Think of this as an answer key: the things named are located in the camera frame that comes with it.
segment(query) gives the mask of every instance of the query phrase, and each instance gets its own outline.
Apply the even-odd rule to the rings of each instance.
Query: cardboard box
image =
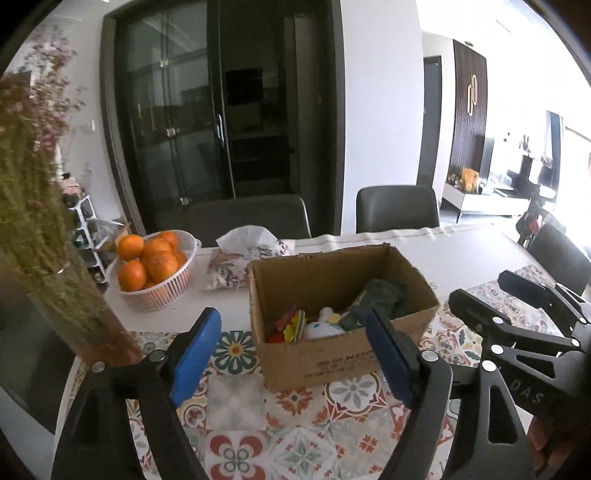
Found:
[[[372,278],[400,280],[408,287],[415,313],[392,321],[418,343],[439,301],[410,262],[388,244],[346,248],[250,264],[251,326],[265,386],[272,392],[352,378],[379,369],[365,329],[342,335],[267,343],[273,322],[293,305],[310,317],[323,307],[344,312]]]

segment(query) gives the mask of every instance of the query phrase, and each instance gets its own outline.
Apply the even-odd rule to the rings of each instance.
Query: white table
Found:
[[[432,285],[443,303],[457,288],[471,288],[497,278],[503,270],[515,271],[537,262],[525,249],[492,225],[455,225],[446,228],[323,235],[297,240],[296,253],[332,251],[360,245],[389,243],[396,246]],[[109,289],[105,299],[128,330],[141,332],[185,332],[205,307],[215,307],[222,317],[222,330],[250,330],[247,288],[201,291],[203,276],[213,249],[202,249],[196,264],[197,281],[182,298],[164,310],[138,313]],[[69,394],[80,365],[74,362],[64,389],[57,419],[55,447],[65,422]],[[523,417],[527,424],[530,416]]]

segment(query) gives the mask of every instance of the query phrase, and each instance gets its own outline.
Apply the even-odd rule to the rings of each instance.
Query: white plastic basket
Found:
[[[151,312],[154,310],[163,309],[187,290],[191,283],[193,276],[193,267],[195,255],[197,250],[201,248],[201,242],[193,235],[182,230],[171,230],[179,239],[179,248],[187,255],[187,262],[182,266],[178,272],[172,277],[164,280],[156,286],[140,291],[122,291],[119,286],[117,275],[123,266],[124,262],[117,258],[109,268],[107,268],[107,279],[112,289],[116,290],[122,297],[125,303],[130,308],[138,312]],[[153,233],[144,237],[144,241],[148,242],[158,236],[158,233]]]

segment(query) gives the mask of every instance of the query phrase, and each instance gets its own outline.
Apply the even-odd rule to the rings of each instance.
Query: green cloth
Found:
[[[367,308],[374,309],[380,316],[389,319],[412,313],[406,284],[380,278],[368,280],[339,325],[347,331],[363,328],[363,316],[359,311]]]

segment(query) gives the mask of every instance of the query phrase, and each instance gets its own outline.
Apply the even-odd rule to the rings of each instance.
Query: glass vase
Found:
[[[142,359],[142,352],[82,264],[67,265],[29,298],[56,333],[88,365],[102,361],[124,367]]]

